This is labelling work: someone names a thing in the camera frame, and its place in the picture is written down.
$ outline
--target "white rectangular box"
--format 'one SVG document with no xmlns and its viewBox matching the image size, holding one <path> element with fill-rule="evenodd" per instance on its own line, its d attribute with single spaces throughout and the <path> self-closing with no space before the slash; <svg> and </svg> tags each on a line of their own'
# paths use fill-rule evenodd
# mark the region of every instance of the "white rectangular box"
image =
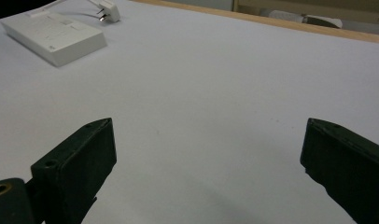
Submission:
<svg viewBox="0 0 379 224">
<path fill-rule="evenodd" d="M 1 23 L 8 35 L 55 66 L 107 45 L 102 31 L 58 13 L 47 11 L 35 17 L 18 14 Z"/>
</svg>

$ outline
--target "white tabletop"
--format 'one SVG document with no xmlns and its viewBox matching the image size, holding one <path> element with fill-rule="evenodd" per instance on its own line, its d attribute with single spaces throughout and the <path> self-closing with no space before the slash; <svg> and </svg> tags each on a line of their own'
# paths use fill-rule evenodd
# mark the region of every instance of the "white tabletop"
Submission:
<svg viewBox="0 0 379 224">
<path fill-rule="evenodd" d="M 112 118 L 118 163 L 83 223 L 354 223 L 300 164 L 308 118 L 379 144 L 379 44 L 117 1 L 53 8 L 107 47 L 56 68 L 0 24 L 0 180 Z"/>
</svg>

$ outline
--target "white surface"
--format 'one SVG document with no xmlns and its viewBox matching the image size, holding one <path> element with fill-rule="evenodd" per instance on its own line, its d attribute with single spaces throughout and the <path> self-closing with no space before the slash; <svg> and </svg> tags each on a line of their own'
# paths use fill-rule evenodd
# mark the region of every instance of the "white surface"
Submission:
<svg viewBox="0 0 379 224">
<path fill-rule="evenodd" d="M 118 163 L 84 223 L 354 223 L 300 165 L 308 118 L 379 144 L 379 44 L 118 1 L 51 8 L 107 47 L 56 68 L 0 24 L 0 179 L 112 118 Z"/>
<path fill-rule="evenodd" d="M 59 13 L 18 14 L 1 20 L 8 35 L 55 66 L 106 46 L 102 31 Z"/>
</svg>

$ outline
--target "wooden surface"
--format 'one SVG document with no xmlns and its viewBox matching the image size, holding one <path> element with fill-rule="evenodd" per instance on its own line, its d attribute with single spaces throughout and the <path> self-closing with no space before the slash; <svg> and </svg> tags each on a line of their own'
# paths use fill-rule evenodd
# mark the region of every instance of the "wooden surface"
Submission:
<svg viewBox="0 0 379 224">
<path fill-rule="evenodd" d="M 190 6 L 190 5 L 183 5 L 178 3 L 172 3 L 172 2 L 165 2 L 165 1 L 159 1 L 159 0 L 134 0 L 135 2 L 140 3 L 147 3 L 162 7 L 174 7 L 174 8 L 181 8 L 191 11 L 198 11 L 213 15 L 219 15 L 224 17 L 230 17 L 235 18 L 239 20 L 244 21 L 253 21 L 258 22 L 262 24 L 268 24 L 293 30 L 299 30 L 299 31 L 305 31 L 305 32 L 311 32 L 316 34 L 322 34 L 322 35 L 333 35 L 333 36 L 339 36 L 349 39 L 356 39 L 356 40 L 362 40 L 362 41 L 369 41 L 374 43 L 379 43 L 379 35 L 374 34 L 366 34 L 361 32 L 354 32 L 354 31 L 347 31 L 347 30 L 338 30 L 338 29 L 332 29 L 328 27 L 321 27 L 321 26 L 315 26 L 310 24 L 302 24 L 292 21 L 281 21 L 273 18 L 265 18 L 265 17 L 259 17 L 259 16 L 253 16 L 243 13 L 237 13 L 237 12 L 230 12 L 230 11 L 224 11 L 219 9 L 213 9 L 213 8 L 205 8 L 205 7 L 196 7 L 196 6 Z"/>
<path fill-rule="evenodd" d="M 235 0 L 234 5 L 234 11 L 241 11 L 246 7 L 268 8 L 291 13 L 379 24 L 379 0 Z"/>
</svg>

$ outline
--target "wooden table edge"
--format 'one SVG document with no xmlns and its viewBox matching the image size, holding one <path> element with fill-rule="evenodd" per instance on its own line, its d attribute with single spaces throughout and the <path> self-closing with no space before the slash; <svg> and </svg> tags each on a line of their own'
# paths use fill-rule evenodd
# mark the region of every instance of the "wooden table edge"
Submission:
<svg viewBox="0 0 379 224">
<path fill-rule="evenodd" d="M 310 32 L 310 33 L 315 33 L 315 34 L 332 35 L 332 36 L 338 36 L 338 37 L 343 37 L 343 38 L 348 38 L 348 39 L 379 43 L 379 35 L 374 35 L 374 34 L 348 31 L 348 30 L 342 30 L 342 29 L 334 29 L 334 28 L 329 28 L 329 27 L 298 23 L 294 21 L 282 21 L 282 20 L 278 20 L 274 18 L 253 16 L 253 15 L 248 15 L 244 13 L 225 11 L 225 10 L 208 8 L 208 7 L 196 7 L 196 6 L 185 5 L 185 4 L 180 4 L 180 3 L 165 2 L 161 0 L 132 0 L 132 1 L 138 2 L 138 3 L 151 4 L 155 6 L 161 6 L 161 7 L 173 7 L 173 8 L 190 10 L 190 11 L 202 12 L 202 13 L 207 13 L 207 14 L 212 14 L 212 15 L 234 18 L 234 19 L 243 20 L 243 21 L 253 21 L 253 22 L 258 22 L 262 24 L 288 28 L 292 30 Z"/>
</svg>

